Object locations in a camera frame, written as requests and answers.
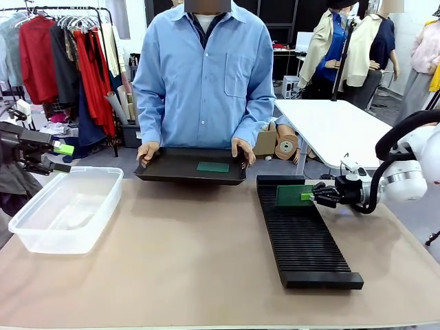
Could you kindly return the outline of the person's right hand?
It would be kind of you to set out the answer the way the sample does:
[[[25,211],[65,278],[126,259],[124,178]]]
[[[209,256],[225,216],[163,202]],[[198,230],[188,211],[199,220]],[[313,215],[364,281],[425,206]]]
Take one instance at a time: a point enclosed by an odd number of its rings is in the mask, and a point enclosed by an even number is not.
[[[141,145],[137,150],[137,161],[143,168],[146,168],[148,163],[153,159],[153,156],[160,149],[158,142],[147,142]]]

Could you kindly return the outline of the person's left hand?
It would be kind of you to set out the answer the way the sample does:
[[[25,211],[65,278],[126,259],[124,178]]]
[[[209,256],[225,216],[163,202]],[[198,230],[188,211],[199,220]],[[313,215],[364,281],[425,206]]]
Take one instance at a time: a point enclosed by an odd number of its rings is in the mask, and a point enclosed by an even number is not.
[[[237,137],[232,138],[231,143],[232,143],[232,149],[231,149],[232,156],[237,157],[239,154],[239,149],[241,149],[247,161],[247,165],[253,166],[256,161],[256,156],[254,154],[252,147],[245,140],[242,140]]]

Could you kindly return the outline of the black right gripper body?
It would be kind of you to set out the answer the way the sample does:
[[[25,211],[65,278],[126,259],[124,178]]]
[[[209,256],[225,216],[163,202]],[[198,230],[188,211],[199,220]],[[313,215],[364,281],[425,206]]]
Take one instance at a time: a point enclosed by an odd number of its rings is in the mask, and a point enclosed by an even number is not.
[[[338,192],[338,203],[350,206],[364,205],[364,189],[361,179],[351,180],[346,176],[335,178],[335,188]]]

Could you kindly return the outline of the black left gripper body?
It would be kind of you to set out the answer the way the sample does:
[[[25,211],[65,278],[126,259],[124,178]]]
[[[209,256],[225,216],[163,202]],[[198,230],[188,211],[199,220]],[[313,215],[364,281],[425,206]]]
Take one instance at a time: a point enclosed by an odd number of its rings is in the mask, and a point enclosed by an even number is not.
[[[21,163],[27,172],[51,172],[52,162],[43,158],[52,150],[52,136],[1,122],[1,164]]]

